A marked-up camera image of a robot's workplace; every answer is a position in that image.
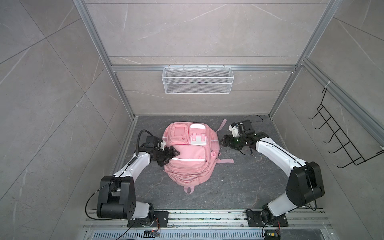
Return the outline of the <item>pink student backpack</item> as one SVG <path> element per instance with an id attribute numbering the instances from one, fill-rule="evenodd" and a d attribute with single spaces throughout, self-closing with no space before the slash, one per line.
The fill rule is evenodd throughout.
<path id="1" fill-rule="evenodd" d="M 166 146 L 180 154 L 169 160 L 164 171 L 188 195 L 208 181 L 217 164 L 233 164 L 233 159 L 220 159 L 217 132 L 203 123 L 175 122 L 162 137 Z"/>

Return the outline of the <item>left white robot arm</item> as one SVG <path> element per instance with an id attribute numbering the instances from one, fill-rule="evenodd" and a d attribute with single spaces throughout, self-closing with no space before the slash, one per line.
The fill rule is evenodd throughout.
<path id="1" fill-rule="evenodd" d="M 147 136 L 143 144 L 137 140 L 131 160 L 114 175 L 101 179 L 97 217 L 106 221 L 135 219 L 151 224 L 155 220 L 153 205 L 137 201 L 135 181 L 151 162 L 163 167 L 179 155 L 175 147 L 167 147 L 165 141 L 156 136 Z"/>

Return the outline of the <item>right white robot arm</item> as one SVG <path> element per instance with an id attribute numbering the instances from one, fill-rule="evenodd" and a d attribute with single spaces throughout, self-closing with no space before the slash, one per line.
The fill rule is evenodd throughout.
<path id="1" fill-rule="evenodd" d="M 271 224 L 273 220 L 287 212 L 315 203 L 325 195 L 320 166 L 315 162 L 306 162 L 276 144 L 264 132 L 255 132 L 252 123 L 244 120 L 229 127 L 230 135 L 224 135 L 220 145 L 241 151 L 244 147 L 257 151 L 276 164 L 288 177 L 285 192 L 275 200 L 265 204 L 261 213 L 263 222 Z"/>

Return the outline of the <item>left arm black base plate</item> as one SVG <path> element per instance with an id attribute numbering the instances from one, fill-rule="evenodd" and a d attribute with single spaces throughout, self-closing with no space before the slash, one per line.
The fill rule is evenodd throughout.
<path id="1" fill-rule="evenodd" d="M 166 228 L 169 221 L 169 213 L 167 211 L 150 212 L 147 218 L 136 218 L 129 220 L 127 227 L 133 228 Z"/>

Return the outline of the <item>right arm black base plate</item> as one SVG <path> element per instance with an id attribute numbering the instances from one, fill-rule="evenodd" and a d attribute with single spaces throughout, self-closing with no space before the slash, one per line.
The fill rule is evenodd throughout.
<path id="1" fill-rule="evenodd" d="M 245 211 L 249 227 L 288 227 L 285 215 L 275 217 L 266 210 L 256 211 L 247 209 Z"/>

